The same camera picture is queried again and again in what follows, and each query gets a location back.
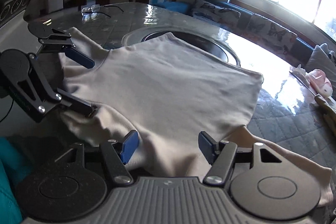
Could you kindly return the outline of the folded beige clothes stack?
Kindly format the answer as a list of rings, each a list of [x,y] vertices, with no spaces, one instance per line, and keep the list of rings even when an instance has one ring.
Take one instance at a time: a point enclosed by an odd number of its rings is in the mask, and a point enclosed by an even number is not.
[[[324,111],[323,118],[329,126],[329,129],[336,135],[335,100],[332,97],[324,98],[321,94],[317,94],[314,99],[318,106]]]

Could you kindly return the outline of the right butterfly print cushion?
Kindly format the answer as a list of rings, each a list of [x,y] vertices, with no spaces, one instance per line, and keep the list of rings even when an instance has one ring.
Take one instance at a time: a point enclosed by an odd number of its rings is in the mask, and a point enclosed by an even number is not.
[[[251,16],[245,34],[250,41],[277,55],[289,53],[297,39],[294,32],[259,14]]]

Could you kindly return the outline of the left butterfly print cushion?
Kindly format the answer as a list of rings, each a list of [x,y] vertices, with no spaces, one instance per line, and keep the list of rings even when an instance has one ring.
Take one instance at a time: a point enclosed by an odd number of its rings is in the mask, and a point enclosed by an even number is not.
[[[220,7],[204,0],[196,0],[191,15],[210,20],[219,26],[236,27],[241,13],[234,9]]]

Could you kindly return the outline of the teal jacket sleeve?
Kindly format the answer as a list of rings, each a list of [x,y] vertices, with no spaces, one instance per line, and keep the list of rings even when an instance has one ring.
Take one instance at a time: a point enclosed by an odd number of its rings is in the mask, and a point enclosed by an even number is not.
[[[21,223],[15,187],[32,171],[32,164],[6,137],[1,137],[1,223]]]

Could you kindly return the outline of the pink garment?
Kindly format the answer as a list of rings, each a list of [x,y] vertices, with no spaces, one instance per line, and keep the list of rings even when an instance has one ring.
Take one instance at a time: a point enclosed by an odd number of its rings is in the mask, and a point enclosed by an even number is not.
[[[321,69],[315,69],[307,74],[310,86],[322,95],[324,98],[329,98],[333,94],[333,87],[326,74]]]

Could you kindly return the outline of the rimless eyeglasses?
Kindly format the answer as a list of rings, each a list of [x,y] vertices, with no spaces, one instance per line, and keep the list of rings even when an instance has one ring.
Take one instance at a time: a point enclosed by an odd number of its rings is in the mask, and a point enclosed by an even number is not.
[[[92,6],[84,7],[81,9],[81,14],[82,15],[103,14],[107,17],[111,17],[108,13],[106,13],[108,9],[118,9],[118,11],[121,11],[122,13],[124,13],[124,10],[118,5],[108,4],[108,5],[92,5]]]

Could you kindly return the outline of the butterfly print cushion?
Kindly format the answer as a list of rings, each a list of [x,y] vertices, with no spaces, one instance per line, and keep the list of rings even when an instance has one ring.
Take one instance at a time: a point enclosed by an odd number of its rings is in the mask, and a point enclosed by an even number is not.
[[[294,32],[259,14],[251,16],[245,34],[250,41],[277,55],[289,53],[297,39]]]
[[[210,20],[219,26],[236,27],[241,13],[234,9],[220,7],[204,0],[196,0],[191,15]]]

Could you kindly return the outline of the grey pillow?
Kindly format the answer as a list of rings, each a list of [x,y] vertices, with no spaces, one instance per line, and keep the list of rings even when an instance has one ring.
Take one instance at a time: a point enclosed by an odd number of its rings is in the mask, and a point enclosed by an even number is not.
[[[330,50],[326,43],[315,46],[305,69],[311,72],[320,69],[325,72],[329,80],[335,78],[335,52]]]

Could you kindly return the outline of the blue sofa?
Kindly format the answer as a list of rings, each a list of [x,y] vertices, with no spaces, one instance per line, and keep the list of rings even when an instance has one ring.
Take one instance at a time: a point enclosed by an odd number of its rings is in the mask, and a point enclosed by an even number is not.
[[[302,65],[308,72],[321,69],[329,75],[335,73],[335,52],[326,43],[312,47],[294,30],[232,3],[217,0],[195,0],[193,3],[166,1],[155,6],[232,32],[291,65]]]

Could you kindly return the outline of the round black induction cooktop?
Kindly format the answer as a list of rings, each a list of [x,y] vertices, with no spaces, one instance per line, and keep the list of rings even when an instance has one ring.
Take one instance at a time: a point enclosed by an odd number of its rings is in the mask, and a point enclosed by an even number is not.
[[[185,28],[164,26],[139,28],[126,34],[122,38],[121,43],[123,46],[131,46],[157,38],[169,32],[171,32],[176,38],[204,50],[227,63],[237,65],[239,67],[241,66],[239,57],[226,43],[215,40],[214,38],[199,32],[192,32],[192,30]]]

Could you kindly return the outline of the grey quilted star tablecloth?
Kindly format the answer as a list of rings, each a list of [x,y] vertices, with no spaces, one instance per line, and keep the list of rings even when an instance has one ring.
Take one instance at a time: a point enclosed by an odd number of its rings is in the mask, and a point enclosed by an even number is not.
[[[150,176],[112,189],[97,223],[313,223],[333,200],[331,170],[252,135],[263,77],[168,32],[105,50],[76,28],[94,66],[59,59],[71,95],[97,106],[63,121],[78,138],[112,149],[135,134],[132,164]]]

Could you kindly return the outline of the cream long-sleeve shirt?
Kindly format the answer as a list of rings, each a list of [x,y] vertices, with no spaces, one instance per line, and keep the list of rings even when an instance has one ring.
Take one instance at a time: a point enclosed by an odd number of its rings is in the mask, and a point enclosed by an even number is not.
[[[140,144],[129,170],[204,178],[210,166],[198,147],[201,131],[240,147],[260,141],[247,124],[262,74],[221,61],[170,32],[115,50],[105,50],[77,28],[68,32],[95,65],[86,69],[61,56],[64,87],[97,110],[91,117],[68,110],[60,118],[93,146],[136,130]]]

